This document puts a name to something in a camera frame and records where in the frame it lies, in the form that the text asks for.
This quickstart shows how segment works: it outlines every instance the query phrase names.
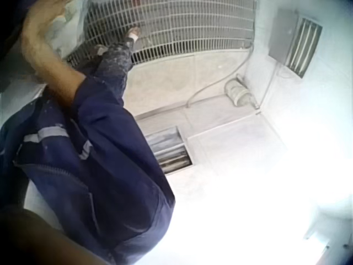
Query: sleeve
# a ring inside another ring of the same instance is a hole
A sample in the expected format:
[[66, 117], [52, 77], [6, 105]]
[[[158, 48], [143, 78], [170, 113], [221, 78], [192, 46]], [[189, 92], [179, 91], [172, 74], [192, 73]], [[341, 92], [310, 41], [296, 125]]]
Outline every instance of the sleeve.
[[109, 148], [119, 149], [148, 174], [169, 203], [174, 204], [174, 195], [144, 135], [133, 116], [123, 108], [122, 99], [116, 98], [104, 81], [87, 77], [71, 108], [93, 147], [104, 141], [109, 143]]

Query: hand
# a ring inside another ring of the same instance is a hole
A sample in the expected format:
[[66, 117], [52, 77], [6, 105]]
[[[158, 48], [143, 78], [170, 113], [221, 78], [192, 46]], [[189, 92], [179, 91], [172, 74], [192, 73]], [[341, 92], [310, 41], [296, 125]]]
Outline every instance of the hand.
[[29, 9], [23, 25], [23, 34], [43, 34], [51, 22], [65, 14], [65, 6], [71, 0], [38, 0]]

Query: blue jacket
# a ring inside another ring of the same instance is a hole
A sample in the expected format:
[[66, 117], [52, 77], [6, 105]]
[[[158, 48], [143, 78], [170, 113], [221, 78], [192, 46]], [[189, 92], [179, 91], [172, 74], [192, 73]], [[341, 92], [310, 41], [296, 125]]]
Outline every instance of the blue jacket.
[[1, 182], [19, 169], [68, 237], [108, 262], [135, 263], [168, 229], [175, 198], [167, 179], [122, 100], [95, 77], [70, 109], [44, 93], [4, 124]]

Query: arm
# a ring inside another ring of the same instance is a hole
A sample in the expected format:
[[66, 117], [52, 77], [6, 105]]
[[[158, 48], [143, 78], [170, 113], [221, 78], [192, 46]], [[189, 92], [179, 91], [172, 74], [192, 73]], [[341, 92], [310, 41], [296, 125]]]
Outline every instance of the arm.
[[50, 23], [65, 12], [70, 0], [38, 0], [23, 25], [22, 52], [49, 88], [66, 106], [70, 106], [85, 75], [64, 63], [46, 43], [44, 34]]
[[0, 212], [0, 234], [0, 246], [8, 250], [6, 252], [2, 247], [2, 254], [10, 259], [39, 265], [106, 264], [24, 209], [11, 208]]

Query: foot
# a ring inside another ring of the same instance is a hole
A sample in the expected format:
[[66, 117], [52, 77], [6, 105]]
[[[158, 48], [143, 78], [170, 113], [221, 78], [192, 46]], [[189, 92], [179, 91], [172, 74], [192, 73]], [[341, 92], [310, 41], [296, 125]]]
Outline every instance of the foot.
[[140, 37], [141, 34], [141, 29], [137, 26], [131, 28], [128, 30], [126, 36], [129, 38], [133, 39], [133, 42], [136, 42], [138, 40], [138, 38]]

